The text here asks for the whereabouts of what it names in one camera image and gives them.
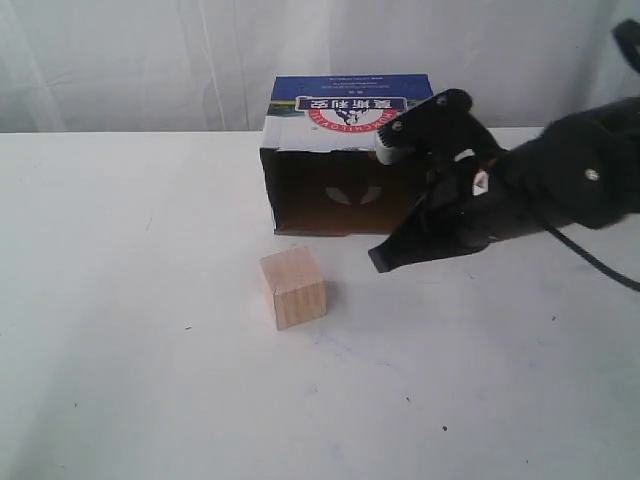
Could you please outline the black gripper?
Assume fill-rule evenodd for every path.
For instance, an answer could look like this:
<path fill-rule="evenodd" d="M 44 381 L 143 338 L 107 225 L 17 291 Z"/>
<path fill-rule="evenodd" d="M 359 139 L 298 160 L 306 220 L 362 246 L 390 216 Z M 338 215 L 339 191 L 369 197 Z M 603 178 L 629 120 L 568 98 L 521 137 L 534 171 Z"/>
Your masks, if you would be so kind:
<path fill-rule="evenodd" d="M 639 100 L 549 124 L 511 150 L 455 162 L 368 255 L 380 273 L 461 257 L 569 224 L 601 229 L 639 211 Z"/>

